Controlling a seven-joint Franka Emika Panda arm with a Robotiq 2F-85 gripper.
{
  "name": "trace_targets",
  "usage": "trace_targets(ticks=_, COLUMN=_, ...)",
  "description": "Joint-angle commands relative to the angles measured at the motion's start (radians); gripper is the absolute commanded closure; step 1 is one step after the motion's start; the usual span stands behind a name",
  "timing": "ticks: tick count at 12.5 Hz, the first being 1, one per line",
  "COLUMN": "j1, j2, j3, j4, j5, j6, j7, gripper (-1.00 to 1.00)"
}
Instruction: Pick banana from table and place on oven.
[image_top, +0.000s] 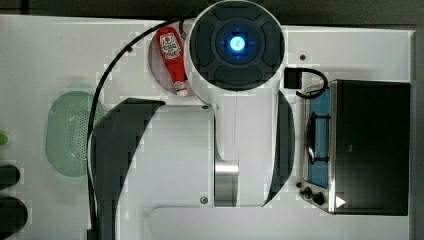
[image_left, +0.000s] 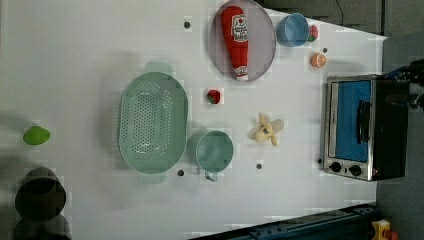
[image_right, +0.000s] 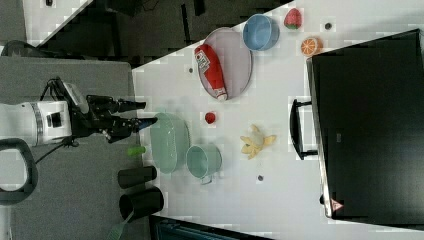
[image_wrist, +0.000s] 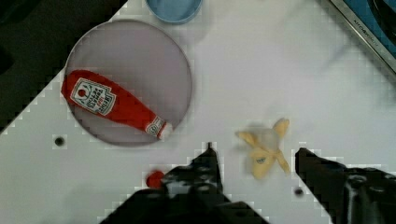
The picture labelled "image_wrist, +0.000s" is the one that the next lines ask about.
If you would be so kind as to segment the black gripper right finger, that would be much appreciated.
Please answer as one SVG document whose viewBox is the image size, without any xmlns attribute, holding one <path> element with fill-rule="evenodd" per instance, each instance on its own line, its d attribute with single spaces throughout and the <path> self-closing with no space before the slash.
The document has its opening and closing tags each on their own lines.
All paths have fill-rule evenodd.
<svg viewBox="0 0 396 224">
<path fill-rule="evenodd" d="M 372 167 L 348 168 L 303 147 L 295 153 L 295 172 L 332 224 L 396 224 L 394 175 Z"/>
</svg>

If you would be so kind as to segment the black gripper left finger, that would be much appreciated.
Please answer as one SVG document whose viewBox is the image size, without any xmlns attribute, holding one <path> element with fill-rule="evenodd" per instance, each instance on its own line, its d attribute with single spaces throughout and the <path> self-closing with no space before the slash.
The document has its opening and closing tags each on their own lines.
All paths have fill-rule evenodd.
<svg viewBox="0 0 396 224">
<path fill-rule="evenodd" d="M 218 154 L 211 144 L 177 166 L 158 188 L 141 189 L 99 224 L 270 224 L 244 202 L 223 193 Z"/>
</svg>

